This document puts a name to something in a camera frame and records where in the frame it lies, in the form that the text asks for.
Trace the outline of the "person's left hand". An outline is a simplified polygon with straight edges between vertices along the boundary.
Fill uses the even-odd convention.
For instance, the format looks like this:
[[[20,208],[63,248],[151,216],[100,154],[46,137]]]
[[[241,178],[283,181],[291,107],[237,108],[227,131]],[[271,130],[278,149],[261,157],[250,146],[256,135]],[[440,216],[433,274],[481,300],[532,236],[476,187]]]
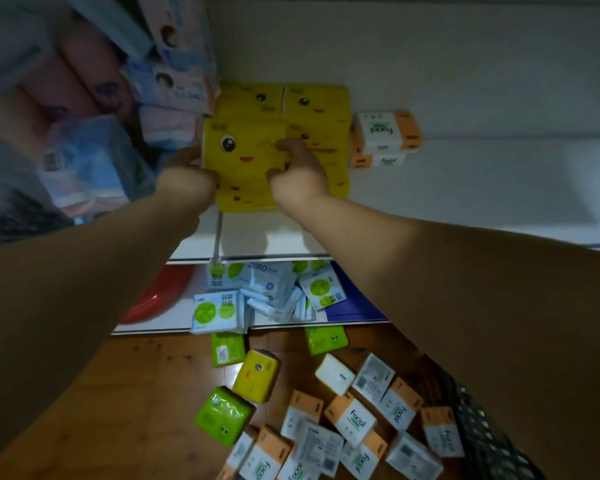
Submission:
[[[217,185],[216,172],[197,167],[168,168],[167,159],[158,175],[155,194],[167,202],[169,209],[199,218],[214,201]]]

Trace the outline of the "person's right hand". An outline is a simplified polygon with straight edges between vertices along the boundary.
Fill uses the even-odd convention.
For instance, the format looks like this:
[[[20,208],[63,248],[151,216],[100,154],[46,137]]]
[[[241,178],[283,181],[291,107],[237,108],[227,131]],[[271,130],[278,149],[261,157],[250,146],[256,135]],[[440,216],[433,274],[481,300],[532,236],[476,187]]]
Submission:
[[[284,138],[276,147],[288,153],[288,173],[269,182],[277,207],[288,217],[298,219],[312,204],[331,197],[328,180],[316,156],[301,139]]]

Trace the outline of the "person's right forearm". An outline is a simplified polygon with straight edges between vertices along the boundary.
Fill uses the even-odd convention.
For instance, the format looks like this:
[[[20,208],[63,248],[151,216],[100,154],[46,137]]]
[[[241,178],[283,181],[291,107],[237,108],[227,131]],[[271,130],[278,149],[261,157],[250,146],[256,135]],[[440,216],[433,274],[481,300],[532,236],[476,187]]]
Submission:
[[[600,251],[278,198],[548,480],[600,480]]]

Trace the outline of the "person's left forearm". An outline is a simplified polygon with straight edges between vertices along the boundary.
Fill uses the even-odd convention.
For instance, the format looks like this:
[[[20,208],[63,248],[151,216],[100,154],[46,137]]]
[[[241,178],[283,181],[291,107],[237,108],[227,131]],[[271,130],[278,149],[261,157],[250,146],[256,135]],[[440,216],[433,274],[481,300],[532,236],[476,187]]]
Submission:
[[[94,357],[215,191],[159,190],[87,225],[0,246],[0,454]]]

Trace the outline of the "pale pink tissue pack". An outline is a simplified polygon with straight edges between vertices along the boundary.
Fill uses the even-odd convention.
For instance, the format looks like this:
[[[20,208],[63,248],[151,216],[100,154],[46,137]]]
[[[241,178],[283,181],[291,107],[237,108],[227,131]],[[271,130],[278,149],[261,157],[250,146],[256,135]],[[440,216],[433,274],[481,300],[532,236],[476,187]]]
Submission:
[[[144,142],[150,147],[177,151],[200,146],[202,115],[152,105],[141,105],[138,113]]]

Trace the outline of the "blue white baby tissue pack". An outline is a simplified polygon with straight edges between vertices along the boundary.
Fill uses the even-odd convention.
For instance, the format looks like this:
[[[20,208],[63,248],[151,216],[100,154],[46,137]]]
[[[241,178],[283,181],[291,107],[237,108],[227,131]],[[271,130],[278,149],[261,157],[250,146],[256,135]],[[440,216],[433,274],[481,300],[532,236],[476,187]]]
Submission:
[[[197,69],[177,71],[158,61],[128,61],[121,69],[136,101],[164,109],[213,116],[219,86]]]

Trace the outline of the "stack of yellow tissue packs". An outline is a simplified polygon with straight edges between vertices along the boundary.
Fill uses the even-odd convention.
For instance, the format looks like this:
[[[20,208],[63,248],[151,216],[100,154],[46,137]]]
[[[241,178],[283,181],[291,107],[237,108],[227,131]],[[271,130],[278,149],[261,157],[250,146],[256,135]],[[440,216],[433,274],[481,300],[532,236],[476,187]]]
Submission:
[[[279,121],[287,136],[301,139],[324,168],[329,192],[350,192],[349,91],[341,86],[227,82],[221,85],[213,117]]]

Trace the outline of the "shelf price tag holder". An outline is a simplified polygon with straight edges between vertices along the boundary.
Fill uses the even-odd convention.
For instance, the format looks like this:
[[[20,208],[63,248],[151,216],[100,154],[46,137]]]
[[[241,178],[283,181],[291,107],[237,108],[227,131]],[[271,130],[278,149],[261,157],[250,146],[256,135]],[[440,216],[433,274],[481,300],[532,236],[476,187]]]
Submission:
[[[216,266],[218,264],[221,264],[220,247],[221,247],[221,236],[222,236],[222,230],[223,230],[223,217],[224,217],[224,214],[222,213],[222,211],[218,210],[217,211],[217,219],[216,219],[214,251],[213,251],[213,255],[209,261],[210,266]]]

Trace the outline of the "clear blue tissue bundle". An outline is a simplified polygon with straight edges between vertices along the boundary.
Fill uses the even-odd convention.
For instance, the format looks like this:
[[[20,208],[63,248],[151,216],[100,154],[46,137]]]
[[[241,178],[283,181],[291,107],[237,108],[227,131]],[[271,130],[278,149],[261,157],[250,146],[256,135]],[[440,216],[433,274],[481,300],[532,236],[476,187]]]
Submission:
[[[72,219],[118,210],[155,192],[156,176],[115,116],[60,121],[35,169],[51,201]]]

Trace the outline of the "orange white tissue packet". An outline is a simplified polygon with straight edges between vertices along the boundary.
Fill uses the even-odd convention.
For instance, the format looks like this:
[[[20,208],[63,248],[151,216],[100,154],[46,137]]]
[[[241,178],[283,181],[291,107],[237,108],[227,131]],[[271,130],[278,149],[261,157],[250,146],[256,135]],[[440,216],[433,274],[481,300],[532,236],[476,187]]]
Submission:
[[[419,151],[423,136],[410,111],[357,113],[354,128],[363,155],[388,155]]]
[[[380,168],[385,166],[401,166],[404,164],[409,152],[397,152],[388,154],[367,155],[363,153],[363,145],[360,143],[357,133],[353,126],[349,130],[350,154],[348,168],[350,169],[368,169]]]

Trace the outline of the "pink white baby tissue pack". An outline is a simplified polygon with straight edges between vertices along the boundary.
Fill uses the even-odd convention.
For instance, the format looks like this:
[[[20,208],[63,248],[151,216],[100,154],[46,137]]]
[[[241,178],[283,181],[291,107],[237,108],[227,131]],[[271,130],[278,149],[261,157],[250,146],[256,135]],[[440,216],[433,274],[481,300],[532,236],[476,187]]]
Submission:
[[[179,72],[215,72],[205,0],[137,0],[162,60]]]

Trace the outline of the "pink toilet paper pack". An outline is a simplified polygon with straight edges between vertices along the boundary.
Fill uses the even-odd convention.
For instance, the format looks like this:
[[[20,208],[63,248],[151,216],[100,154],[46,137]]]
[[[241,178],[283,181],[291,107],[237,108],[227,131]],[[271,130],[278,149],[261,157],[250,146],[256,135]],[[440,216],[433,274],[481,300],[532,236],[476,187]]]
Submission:
[[[136,103],[117,54],[104,33],[83,19],[62,31],[57,51],[19,87],[53,123],[110,114],[129,127],[136,119]]]

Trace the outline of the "red plastic basin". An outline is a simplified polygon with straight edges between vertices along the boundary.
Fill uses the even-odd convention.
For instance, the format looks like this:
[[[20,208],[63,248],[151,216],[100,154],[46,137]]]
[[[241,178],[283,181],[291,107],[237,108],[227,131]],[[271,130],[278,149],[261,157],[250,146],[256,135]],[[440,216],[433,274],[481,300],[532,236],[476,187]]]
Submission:
[[[129,309],[120,325],[149,321],[173,307],[185,293],[194,273],[194,265],[166,265],[136,304]]]

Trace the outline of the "pile of white wipes packets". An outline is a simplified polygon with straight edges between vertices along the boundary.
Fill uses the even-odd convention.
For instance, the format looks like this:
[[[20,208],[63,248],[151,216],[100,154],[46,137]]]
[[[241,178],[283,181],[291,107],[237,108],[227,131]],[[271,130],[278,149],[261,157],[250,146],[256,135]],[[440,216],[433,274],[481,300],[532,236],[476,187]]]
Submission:
[[[347,301],[328,260],[211,262],[205,291],[193,297],[194,335],[245,334],[264,326],[319,322]]]

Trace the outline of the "light blue pack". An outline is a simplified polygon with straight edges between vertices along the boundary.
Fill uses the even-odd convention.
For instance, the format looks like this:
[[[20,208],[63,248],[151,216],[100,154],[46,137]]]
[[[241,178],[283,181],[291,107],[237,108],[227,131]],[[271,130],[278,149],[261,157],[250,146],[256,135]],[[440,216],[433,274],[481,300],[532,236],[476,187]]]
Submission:
[[[117,0],[65,0],[104,33],[133,61],[150,55],[153,40],[135,17]]]

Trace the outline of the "blue flat package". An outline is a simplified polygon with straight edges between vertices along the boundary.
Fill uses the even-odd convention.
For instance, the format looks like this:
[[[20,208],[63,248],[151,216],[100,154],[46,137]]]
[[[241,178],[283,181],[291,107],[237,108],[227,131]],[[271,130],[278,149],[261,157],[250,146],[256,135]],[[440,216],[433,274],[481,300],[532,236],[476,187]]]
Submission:
[[[386,316],[360,292],[336,261],[332,260],[331,265],[347,299],[326,308],[327,322],[334,324],[388,322]]]

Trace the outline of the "green tissue packet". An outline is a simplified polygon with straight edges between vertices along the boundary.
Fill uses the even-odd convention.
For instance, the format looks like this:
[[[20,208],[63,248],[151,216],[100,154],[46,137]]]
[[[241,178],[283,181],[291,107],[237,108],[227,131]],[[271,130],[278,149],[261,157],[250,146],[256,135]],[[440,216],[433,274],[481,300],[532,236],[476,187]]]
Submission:
[[[233,332],[213,333],[211,349],[215,368],[242,363],[247,355],[245,335]]]
[[[215,387],[196,415],[195,425],[223,446],[234,445],[249,424],[255,406],[227,387]]]
[[[305,336],[311,356],[330,353],[349,346],[349,339],[342,325],[305,327]]]

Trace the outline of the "dark grey wrapped pack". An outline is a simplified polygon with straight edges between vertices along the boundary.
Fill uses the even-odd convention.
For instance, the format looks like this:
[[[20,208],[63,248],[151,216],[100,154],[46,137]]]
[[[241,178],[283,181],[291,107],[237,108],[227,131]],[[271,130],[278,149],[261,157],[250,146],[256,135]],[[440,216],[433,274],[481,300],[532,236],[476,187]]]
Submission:
[[[0,140],[0,245],[73,225],[52,203],[32,163]]]

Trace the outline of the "small yellow tissue packet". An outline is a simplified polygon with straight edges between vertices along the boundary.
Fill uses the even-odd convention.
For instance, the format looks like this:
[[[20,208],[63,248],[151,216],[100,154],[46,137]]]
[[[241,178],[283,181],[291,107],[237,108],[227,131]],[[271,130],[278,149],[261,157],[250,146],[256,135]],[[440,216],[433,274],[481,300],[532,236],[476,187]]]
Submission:
[[[247,352],[232,386],[232,393],[255,403],[265,404],[278,377],[280,360],[268,351]]]

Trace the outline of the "white shelf unit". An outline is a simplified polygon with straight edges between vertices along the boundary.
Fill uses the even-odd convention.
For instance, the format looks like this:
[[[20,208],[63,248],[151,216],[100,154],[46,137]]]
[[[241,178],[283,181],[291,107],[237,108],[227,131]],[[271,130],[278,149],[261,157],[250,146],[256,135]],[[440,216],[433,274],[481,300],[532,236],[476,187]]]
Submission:
[[[224,76],[407,109],[422,148],[355,169],[384,212],[600,250],[600,0],[207,0]]]

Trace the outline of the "pile of orange white packets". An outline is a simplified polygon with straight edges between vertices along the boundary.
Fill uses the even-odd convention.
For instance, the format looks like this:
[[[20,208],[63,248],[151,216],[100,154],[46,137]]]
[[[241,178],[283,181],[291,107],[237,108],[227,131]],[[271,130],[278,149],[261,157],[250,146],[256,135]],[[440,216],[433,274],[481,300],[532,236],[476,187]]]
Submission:
[[[343,465],[371,480],[385,461],[407,480],[438,480],[442,458],[465,452],[450,408],[419,409],[419,397],[369,355],[354,377],[333,355],[315,373],[336,396],[323,407],[295,390],[279,433],[244,428],[215,480],[319,480]]]

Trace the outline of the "black plastic basket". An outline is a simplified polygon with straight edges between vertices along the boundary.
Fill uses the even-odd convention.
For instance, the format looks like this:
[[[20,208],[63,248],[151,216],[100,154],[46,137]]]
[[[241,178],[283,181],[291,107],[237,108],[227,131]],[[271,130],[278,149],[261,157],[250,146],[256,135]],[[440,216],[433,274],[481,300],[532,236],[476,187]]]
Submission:
[[[547,480],[467,389],[434,365],[444,405],[454,413],[472,480]]]

